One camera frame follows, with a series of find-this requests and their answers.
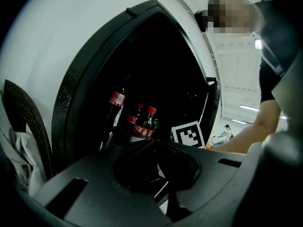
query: rectangular slot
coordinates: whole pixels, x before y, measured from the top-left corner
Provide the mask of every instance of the rectangular slot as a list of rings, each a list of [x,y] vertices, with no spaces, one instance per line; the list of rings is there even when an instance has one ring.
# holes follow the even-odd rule
[[[47,206],[46,209],[59,218],[64,218],[88,181],[73,179]]]
[[[239,161],[233,161],[233,160],[228,160],[228,159],[220,159],[218,160],[219,163],[224,164],[224,165],[228,165],[228,166],[233,166],[233,167],[237,167],[239,168],[241,166],[241,162]]]

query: red bottle cap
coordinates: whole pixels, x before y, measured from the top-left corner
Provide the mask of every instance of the red bottle cap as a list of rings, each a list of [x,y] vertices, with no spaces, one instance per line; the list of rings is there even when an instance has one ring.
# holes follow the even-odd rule
[[[149,114],[155,114],[157,112],[157,109],[148,106],[146,112],[148,112]]]

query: coca-cola bottle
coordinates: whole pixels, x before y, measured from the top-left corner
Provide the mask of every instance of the coca-cola bottle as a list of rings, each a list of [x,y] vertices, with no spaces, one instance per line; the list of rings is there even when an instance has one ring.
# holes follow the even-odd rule
[[[130,74],[127,74],[126,77],[121,82],[120,86],[115,91],[112,92],[109,98],[109,110],[103,126],[102,137],[101,137],[101,140],[103,142],[106,142],[109,139],[109,134],[113,129],[115,118],[126,99],[127,90],[129,89],[129,84],[131,79],[132,76]]]
[[[155,130],[158,128],[158,126],[159,126],[159,122],[158,122],[158,120],[157,119],[154,119],[154,124],[155,124]]]
[[[143,104],[138,104],[136,110],[131,112],[127,118],[127,123],[125,126],[125,134],[129,134],[133,131],[134,124],[137,122],[137,119],[142,114],[141,110],[144,108]]]
[[[155,131],[155,122],[154,115],[157,112],[157,109],[153,107],[148,107],[146,110],[146,114],[139,118],[134,125],[133,134],[135,136],[145,136],[150,137],[152,133]]]

